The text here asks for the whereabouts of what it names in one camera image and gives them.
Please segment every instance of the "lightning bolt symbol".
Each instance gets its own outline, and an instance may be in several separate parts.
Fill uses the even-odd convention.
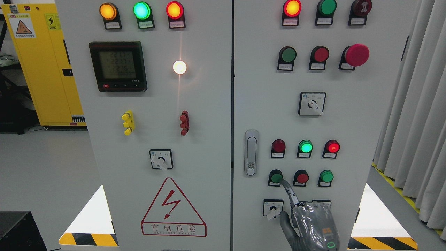
[[[172,209],[170,210],[170,212],[166,213],[166,215],[164,216],[164,219],[167,219],[168,217],[170,217],[170,213],[178,206],[178,204],[181,201],[181,200],[179,200],[179,201],[167,202],[172,197],[174,192],[175,192],[174,190],[170,190],[170,193],[167,195],[166,199],[164,200],[163,204],[161,205],[161,206],[165,206],[165,205],[175,204],[172,207]]]

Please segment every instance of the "yellow terminal connector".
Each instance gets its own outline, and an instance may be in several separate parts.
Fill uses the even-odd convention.
[[[129,136],[135,129],[135,121],[133,120],[133,112],[128,110],[122,115],[122,120],[124,120],[123,126],[126,128],[124,134]]]

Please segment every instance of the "yellow cabinet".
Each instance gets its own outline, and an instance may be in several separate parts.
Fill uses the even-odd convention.
[[[85,126],[55,4],[2,9],[42,126]]]

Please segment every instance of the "plastic wrap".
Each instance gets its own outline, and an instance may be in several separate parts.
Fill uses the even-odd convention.
[[[339,232],[330,208],[320,202],[306,202],[293,209],[297,220],[301,243],[307,251],[336,251],[339,248]]]

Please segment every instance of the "warning sign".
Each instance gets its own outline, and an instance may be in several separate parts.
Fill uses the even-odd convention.
[[[15,38],[36,38],[29,14],[8,14]]]
[[[46,24],[49,30],[61,30],[59,14],[57,13],[47,13],[45,14]]]
[[[166,178],[141,221],[144,235],[206,237],[206,223],[172,178]]]

